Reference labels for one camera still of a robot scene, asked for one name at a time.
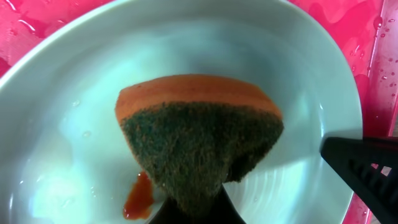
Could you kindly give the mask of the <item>orange green sponge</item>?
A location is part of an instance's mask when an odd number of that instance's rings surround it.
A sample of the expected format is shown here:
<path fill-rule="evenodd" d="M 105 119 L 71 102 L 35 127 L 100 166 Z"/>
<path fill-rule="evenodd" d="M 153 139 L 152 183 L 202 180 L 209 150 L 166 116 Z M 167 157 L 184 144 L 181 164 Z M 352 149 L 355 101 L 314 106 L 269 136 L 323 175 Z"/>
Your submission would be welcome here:
<path fill-rule="evenodd" d="M 173 75 L 122 89 L 116 119 L 137 163 L 182 212 L 202 217 L 280 138 L 282 113 L 256 85 Z"/>

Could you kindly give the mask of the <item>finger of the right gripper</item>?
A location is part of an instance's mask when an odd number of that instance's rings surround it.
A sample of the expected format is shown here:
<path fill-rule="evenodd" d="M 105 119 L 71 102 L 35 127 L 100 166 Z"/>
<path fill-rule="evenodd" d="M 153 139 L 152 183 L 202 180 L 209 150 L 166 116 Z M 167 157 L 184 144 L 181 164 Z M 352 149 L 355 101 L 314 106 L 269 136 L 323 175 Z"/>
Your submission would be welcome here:
<path fill-rule="evenodd" d="M 375 214 L 397 224 L 397 138 L 327 138 L 322 158 Z"/>

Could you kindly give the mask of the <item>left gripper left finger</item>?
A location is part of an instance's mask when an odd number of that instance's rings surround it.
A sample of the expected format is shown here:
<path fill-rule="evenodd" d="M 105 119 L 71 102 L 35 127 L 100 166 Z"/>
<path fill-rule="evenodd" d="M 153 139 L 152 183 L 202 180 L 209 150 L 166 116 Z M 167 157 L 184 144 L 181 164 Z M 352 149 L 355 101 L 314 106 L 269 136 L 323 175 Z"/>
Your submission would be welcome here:
<path fill-rule="evenodd" d="M 176 201 L 168 197 L 148 224 L 184 224 L 187 217 L 179 209 Z"/>

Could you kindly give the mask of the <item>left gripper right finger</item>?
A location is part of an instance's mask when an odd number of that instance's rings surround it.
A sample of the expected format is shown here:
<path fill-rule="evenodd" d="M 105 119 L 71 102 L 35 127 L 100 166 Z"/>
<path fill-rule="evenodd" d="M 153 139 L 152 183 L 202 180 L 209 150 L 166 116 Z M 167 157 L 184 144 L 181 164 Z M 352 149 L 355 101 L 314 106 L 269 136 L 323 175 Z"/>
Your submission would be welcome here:
<path fill-rule="evenodd" d="M 215 199 L 214 221 L 222 224 L 246 224 L 236 211 L 223 186 Z"/>

